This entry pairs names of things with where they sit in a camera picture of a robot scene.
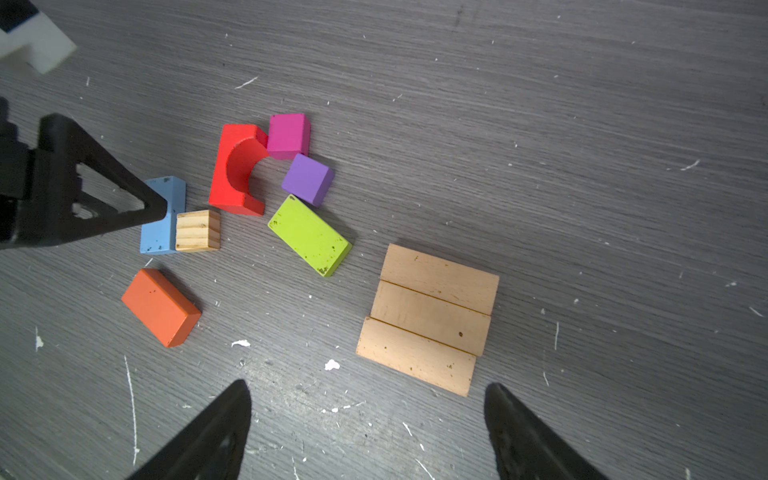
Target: gray table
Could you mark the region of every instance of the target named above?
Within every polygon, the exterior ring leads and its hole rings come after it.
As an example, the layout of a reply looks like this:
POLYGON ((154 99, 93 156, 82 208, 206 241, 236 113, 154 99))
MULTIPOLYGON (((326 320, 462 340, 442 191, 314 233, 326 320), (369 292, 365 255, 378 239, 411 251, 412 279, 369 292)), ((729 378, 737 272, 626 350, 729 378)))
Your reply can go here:
POLYGON ((139 228, 0 253, 0 468, 128 475, 125 357, 137 465, 244 378, 242 478, 495 478, 501 381, 612 478, 765 478, 765 2, 38 6, 79 50, 2 74, 23 140, 70 115, 195 210, 223 124, 306 112, 336 169, 319 214, 355 246, 313 272, 266 228, 287 163, 258 164, 264 218, 150 264, 204 312, 175 349, 120 300, 139 228), (391 242, 501 276, 466 399, 355 356, 391 242))

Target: lime green block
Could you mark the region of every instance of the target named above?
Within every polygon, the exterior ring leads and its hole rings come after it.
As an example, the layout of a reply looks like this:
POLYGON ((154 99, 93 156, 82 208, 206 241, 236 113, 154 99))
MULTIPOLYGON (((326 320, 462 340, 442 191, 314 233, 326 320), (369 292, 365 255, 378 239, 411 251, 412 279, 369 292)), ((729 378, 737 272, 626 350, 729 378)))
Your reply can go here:
POLYGON ((322 276, 331 276, 352 244, 329 227, 301 200, 289 195, 270 228, 322 276))

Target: magenta block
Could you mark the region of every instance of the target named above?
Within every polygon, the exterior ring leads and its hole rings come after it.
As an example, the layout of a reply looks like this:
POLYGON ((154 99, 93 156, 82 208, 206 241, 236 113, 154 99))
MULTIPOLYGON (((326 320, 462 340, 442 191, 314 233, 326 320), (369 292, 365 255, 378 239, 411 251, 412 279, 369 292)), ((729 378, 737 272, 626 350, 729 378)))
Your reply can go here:
POLYGON ((305 114, 273 115, 266 151, 277 160, 292 160, 310 152, 310 121, 305 114))
POLYGON ((283 180, 283 190, 319 207, 326 197, 334 173, 319 161, 302 154, 296 154, 283 180))

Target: blue block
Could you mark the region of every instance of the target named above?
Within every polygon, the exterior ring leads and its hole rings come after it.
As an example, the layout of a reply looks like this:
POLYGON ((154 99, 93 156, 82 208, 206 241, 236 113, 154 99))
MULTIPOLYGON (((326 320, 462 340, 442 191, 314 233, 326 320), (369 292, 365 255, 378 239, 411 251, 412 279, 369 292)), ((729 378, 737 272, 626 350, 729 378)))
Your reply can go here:
POLYGON ((146 184, 168 202, 168 210, 163 220, 141 226, 139 251, 147 255, 176 253, 176 216, 187 209, 187 183, 176 177, 160 177, 146 184))

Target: tan rectangular block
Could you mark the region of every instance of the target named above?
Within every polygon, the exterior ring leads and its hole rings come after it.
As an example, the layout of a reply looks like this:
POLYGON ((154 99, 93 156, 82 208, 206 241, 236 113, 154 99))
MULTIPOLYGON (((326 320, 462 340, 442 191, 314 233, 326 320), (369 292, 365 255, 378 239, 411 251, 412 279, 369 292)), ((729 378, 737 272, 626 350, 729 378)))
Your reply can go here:
POLYGON ((477 357, 396 326, 366 317, 357 354, 454 392, 469 395, 477 357))
POLYGON ((498 275, 389 245, 381 280, 491 315, 498 275))
POLYGON ((491 317, 394 283, 379 282, 371 317, 480 356, 491 317))
POLYGON ((176 250, 203 252, 219 250, 221 216, 215 210, 186 212, 176 217, 176 250))

